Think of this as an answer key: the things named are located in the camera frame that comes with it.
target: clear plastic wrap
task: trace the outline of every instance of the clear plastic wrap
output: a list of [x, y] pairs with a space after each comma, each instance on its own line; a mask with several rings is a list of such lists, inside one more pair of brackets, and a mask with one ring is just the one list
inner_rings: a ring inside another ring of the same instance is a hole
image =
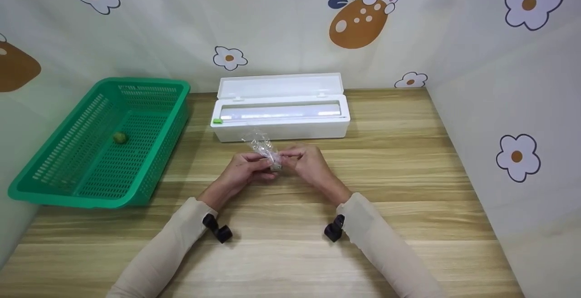
[[254, 128], [252, 131], [245, 133], [242, 136], [242, 140], [249, 145], [253, 151], [272, 161], [270, 170], [280, 171], [282, 169], [281, 158], [278, 155], [278, 151], [276, 151], [276, 148], [274, 148], [274, 145], [272, 145], [270, 138], [266, 133]]

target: green plastic basket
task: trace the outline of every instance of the green plastic basket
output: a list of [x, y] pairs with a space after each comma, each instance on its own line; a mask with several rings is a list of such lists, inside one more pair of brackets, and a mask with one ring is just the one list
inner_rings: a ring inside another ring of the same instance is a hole
[[[184, 81], [99, 81], [8, 189], [12, 199], [114, 209], [147, 205], [187, 120]], [[122, 131], [128, 141], [118, 144]]]

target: white sleeve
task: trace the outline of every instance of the white sleeve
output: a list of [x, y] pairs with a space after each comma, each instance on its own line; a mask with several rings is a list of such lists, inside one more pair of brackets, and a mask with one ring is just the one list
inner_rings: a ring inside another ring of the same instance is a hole
[[422, 260], [363, 195], [354, 193], [337, 207], [337, 213], [345, 216], [345, 234], [400, 297], [446, 297]]
[[205, 232], [202, 219], [216, 211], [189, 198], [127, 265], [107, 298], [155, 298], [176, 273], [184, 255]]

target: white container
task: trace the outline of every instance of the white container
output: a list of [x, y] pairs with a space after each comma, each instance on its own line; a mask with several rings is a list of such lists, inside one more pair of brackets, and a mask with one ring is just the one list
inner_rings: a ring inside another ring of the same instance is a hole
[[351, 122], [340, 73], [222, 78], [210, 126], [221, 142], [254, 128], [271, 140], [345, 137]]

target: wood grain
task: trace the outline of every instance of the wood grain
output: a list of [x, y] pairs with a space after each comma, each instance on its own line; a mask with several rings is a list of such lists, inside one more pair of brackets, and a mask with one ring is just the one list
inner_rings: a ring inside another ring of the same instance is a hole
[[[452, 143], [423, 89], [349, 91], [345, 139], [321, 147], [336, 174], [375, 203], [452, 297], [522, 297]], [[213, 94], [192, 95], [191, 120], [151, 205], [122, 210], [42, 207], [0, 271], [0, 297], [103, 297], [123, 268], [190, 196], [216, 178], [239, 143], [209, 128]], [[278, 147], [287, 143], [278, 142]], [[197, 242], [163, 297], [393, 297], [347, 238], [322, 230], [335, 211], [299, 179], [251, 185], [220, 223], [220, 245]]]

